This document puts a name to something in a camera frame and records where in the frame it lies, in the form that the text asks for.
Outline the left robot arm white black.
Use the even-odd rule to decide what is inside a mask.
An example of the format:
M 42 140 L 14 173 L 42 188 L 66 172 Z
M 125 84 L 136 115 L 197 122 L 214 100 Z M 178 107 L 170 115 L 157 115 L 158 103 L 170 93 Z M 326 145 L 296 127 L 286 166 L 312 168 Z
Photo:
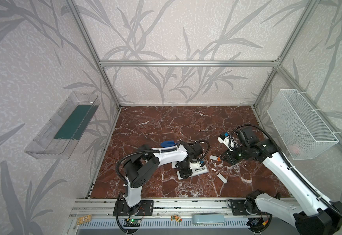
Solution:
M 142 186 L 160 166 L 172 164 L 177 169 L 179 180 L 207 173 L 205 157 L 209 150 L 210 144 L 204 140 L 192 143 L 178 141 L 172 146 L 162 148 L 142 145 L 116 165 L 116 173 L 126 188 L 126 205 L 130 209 L 140 205 Z

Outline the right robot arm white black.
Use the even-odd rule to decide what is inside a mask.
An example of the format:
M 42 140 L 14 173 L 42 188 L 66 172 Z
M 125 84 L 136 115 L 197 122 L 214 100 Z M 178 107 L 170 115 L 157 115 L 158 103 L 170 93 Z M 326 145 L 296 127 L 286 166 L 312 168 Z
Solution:
M 227 147 L 220 159 L 238 164 L 244 160 L 256 160 L 269 169 L 298 202 L 297 206 L 272 197 L 261 190 L 246 196 L 244 208 L 251 215 L 276 216 L 296 228 L 301 235 L 333 235 L 342 226 L 342 203 L 333 202 L 314 187 L 288 160 L 270 135 L 260 141 L 252 124 L 237 127 L 232 134 L 222 133 L 218 141 Z M 236 134 L 240 143 L 234 141 Z

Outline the white remote control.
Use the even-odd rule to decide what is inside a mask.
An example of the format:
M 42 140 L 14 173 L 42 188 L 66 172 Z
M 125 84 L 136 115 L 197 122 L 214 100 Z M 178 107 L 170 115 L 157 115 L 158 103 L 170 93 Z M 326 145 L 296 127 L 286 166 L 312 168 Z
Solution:
M 172 162 L 172 169 L 178 169 L 178 162 Z
M 180 171 L 177 171 L 177 176 L 178 176 L 179 180 L 183 180 L 183 179 L 187 179 L 187 178 L 191 178 L 191 177 L 194 177 L 194 176 L 198 176 L 198 175 L 201 175 L 201 174 L 208 173 L 208 169 L 207 169 L 206 166 L 202 166 L 202 167 L 191 169 L 191 173 L 192 174 L 187 174 L 184 177 L 182 177 L 182 175 L 180 174 Z

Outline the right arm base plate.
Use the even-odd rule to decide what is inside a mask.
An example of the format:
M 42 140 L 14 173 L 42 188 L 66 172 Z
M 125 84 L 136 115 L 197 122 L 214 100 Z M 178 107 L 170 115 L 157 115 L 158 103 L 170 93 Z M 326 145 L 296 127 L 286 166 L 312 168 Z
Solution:
M 257 215 L 257 212 L 248 211 L 245 206 L 246 200 L 244 199 L 228 199 L 227 205 L 231 209 L 233 215 Z

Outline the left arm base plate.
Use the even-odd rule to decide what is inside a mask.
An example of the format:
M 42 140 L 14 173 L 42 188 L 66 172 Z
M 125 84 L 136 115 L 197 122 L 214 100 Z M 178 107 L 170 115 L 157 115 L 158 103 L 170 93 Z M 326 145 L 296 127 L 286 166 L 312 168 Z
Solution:
M 134 207 L 129 207 L 126 200 L 119 199 L 114 206 L 114 216 L 152 216 L 154 208 L 153 200 L 141 200 Z

